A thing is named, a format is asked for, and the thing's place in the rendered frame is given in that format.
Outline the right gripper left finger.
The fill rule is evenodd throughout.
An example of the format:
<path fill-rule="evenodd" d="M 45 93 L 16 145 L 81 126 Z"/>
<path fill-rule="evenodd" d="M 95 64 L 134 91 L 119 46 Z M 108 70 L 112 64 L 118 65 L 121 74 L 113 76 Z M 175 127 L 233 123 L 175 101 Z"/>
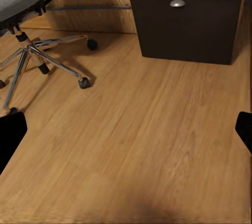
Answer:
<path fill-rule="evenodd" d="M 0 118 L 0 174 L 27 133 L 23 112 Z"/>

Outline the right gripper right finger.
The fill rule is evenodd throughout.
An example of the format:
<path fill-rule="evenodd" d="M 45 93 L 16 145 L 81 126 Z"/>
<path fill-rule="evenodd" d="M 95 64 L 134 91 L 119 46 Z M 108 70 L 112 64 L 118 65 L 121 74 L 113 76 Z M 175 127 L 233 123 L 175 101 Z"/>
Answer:
<path fill-rule="evenodd" d="M 252 154 L 252 114 L 240 112 L 235 130 Z"/>

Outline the swivel chair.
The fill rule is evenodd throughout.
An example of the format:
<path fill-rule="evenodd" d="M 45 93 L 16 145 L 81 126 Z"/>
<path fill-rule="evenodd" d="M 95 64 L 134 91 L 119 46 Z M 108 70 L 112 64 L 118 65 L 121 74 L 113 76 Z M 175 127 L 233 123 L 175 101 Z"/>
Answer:
<path fill-rule="evenodd" d="M 83 34 L 48 40 L 40 40 L 40 38 L 30 40 L 26 33 L 22 32 L 19 27 L 24 22 L 32 18 L 44 15 L 46 13 L 46 5 L 48 5 L 51 1 L 52 0 L 0 0 L 0 38 L 17 34 L 16 37 L 17 39 L 19 39 L 22 45 L 19 50 L 17 50 L 0 65 L 1 72 L 2 70 L 20 60 L 12 85 L 10 86 L 3 105 L 3 109 L 6 111 L 7 115 L 19 112 L 17 108 L 10 109 L 9 105 L 30 58 L 43 74 L 47 74 L 50 71 L 43 60 L 45 59 L 55 66 L 61 68 L 62 70 L 77 77 L 79 79 L 79 85 L 81 89 L 83 89 L 85 86 L 90 87 L 90 83 L 87 77 L 83 78 L 82 75 L 80 75 L 78 72 L 72 70 L 71 68 L 68 68 L 58 60 L 41 52 L 41 50 L 45 52 L 51 47 L 56 47 L 84 38 L 87 39 L 88 48 L 94 50 L 97 46 L 97 42 L 94 39 L 90 40 L 88 34 Z M 5 83 L 0 79 L 0 86 L 2 85 L 5 85 Z"/>

